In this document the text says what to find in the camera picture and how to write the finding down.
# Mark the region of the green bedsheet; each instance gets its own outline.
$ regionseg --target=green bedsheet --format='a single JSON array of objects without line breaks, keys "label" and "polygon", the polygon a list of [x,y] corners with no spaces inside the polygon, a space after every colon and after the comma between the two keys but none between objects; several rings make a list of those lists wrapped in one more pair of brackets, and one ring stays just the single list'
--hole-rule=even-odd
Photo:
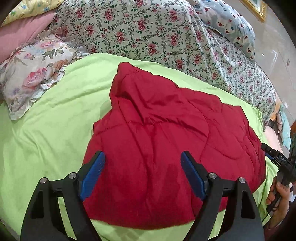
[{"label": "green bedsheet", "polygon": [[[164,76],[180,87],[220,97],[223,103],[240,105],[258,137],[266,142],[261,113],[246,102],[178,70],[153,62],[143,62],[108,54],[92,54],[66,67],[61,81],[38,100],[18,121],[10,121],[5,103],[0,106],[0,218],[20,234],[31,195],[41,177],[62,179],[77,171],[91,138],[92,126],[110,109],[109,90],[120,62]],[[265,216],[265,199],[276,175],[276,167],[267,159],[266,185],[254,193],[260,215]],[[60,208],[69,236],[74,236],[65,206]],[[224,212],[219,213],[211,237],[218,234]],[[106,240],[183,240],[192,223],[159,230],[139,230],[93,224]]]}]

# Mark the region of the pink pillow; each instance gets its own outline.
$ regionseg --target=pink pillow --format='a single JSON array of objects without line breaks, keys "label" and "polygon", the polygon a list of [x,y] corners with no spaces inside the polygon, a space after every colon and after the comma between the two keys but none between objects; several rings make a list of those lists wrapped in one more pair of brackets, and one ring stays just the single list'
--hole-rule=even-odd
[{"label": "pink pillow", "polygon": [[274,130],[267,126],[265,131],[264,131],[265,137],[267,139],[268,145],[274,149],[274,150],[278,150],[283,154],[283,150],[281,148],[281,144],[279,143],[277,134],[274,132]]},{"label": "pink pillow", "polygon": [[20,45],[35,39],[54,19],[55,9],[29,18],[22,18],[0,27],[0,63]]}]

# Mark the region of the finger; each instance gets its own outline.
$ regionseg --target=finger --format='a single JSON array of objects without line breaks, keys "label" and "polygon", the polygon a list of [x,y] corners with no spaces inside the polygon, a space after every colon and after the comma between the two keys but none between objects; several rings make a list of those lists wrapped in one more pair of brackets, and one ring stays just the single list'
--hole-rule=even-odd
[{"label": "finger", "polygon": [[271,201],[268,198],[266,199],[266,204],[267,205],[271,204]]},{"label": "finger", "polygon": [[275,186],[276,186],[275,184],[272,184],[272,185],[270,186],[270,191],[272,191],[272,192],[273,192],[273,191],[274,191],[274,188],[275,188]]},{"label": "finger", "polygon": [[283,199],[290,199],[290,188],[284,186],[280,182],[276,183],[276,190],[279,192]]},{"label": "finger", "polygon": [[272,202],[274,199],[275,199],[275,196],[274,196],[273,192],[270,191],[270,192],[268,193],[268,196],[267,196],[267,199],[266,199],[266,203],[267,203],[267,204],[271,204],[271,202]]}]

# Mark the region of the blue pillow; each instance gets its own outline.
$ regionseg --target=blue pillow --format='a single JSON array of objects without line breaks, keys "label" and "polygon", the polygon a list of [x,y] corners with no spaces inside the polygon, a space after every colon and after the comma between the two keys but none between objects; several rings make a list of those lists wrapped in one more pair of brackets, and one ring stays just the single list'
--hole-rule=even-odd
[{"label": "blue pillow", "polygon": [[202,23],[227,38],[255,65],[255,33],[234,8],[222,0],[197,0],[193,6]]},{"label": "blue pillow", "polygon": [[291,138],[290,138],[290,132],[291,132],[291,128],[290,128],[290,125],[289,125],[289,121],[288,121],[288,118],[284,112],[284,105],[281,104],[281,108],[280,108],[280,116],[281,116],[281,122],[282,122],[282,125],[283,125],[283,128],[281,130],[281,139],[283,141],[283,145],[285,147],[287,147],[288,150],[290,150],[290,147],[291,147]]}]

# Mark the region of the blue gripper pad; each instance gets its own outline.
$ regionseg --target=blue gripper pad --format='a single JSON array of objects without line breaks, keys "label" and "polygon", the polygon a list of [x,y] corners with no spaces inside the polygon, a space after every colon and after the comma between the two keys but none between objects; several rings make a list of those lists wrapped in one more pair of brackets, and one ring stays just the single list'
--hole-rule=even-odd
[{"label": "blue gripper pad", "polygon": [[87,197],[91,195],[94,186],[101,175],[101,172],[105,166],[106,157],[104,152],[101,152],[93,163],[89,172],[85,176],[81,185],[80,199],[84,201]]},{"label": "blue gripper pad", "polygon": [[181,154],[181,166],[195,196],[204,200],[207,196],[205,192],[205,183],[185,152],[182,152]]},{"label": "blue gripper pad", "polygon": [[274,158],[271,155],[267,154],[266,152],[265,152],[265,156],[271,161],[274,160]]}]

